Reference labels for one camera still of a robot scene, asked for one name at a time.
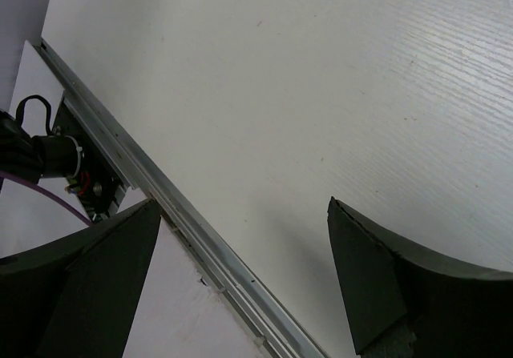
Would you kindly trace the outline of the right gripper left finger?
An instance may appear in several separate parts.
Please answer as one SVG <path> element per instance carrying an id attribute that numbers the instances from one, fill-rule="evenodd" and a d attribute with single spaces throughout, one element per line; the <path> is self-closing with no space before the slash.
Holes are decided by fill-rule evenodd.
<path id="1" fill-rule="evenodd" d="M 3 357 L 121 357 L 160 229 L 146 199 L 1 260 Z"/>

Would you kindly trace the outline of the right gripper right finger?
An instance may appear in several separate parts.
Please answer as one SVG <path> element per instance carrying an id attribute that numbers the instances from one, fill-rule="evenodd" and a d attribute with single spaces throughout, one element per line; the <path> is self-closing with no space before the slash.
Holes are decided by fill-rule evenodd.
<path id="1" fill-rule="evenodd" d="M 361 357 L 509 357 L 512 275 L 398 235 L 338 199 L 329 240 Z"/>

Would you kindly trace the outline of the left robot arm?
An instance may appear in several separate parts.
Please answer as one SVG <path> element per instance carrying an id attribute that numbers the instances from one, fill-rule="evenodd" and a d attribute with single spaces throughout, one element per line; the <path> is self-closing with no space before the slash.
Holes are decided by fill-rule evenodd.
<path id="1" fill-rule="evenodd" d="M 22 127 L 29 101 L 46 110 L 44 136 L 29 135 Z M 41 179 L 74 178 L 81 171 L 84 149 L 76 138 L 55 134 L 50 127 L 51 105 L 41 95 L 18 104 L 15 115 L 1 112 L 1 179 L 38 184 Z"/>

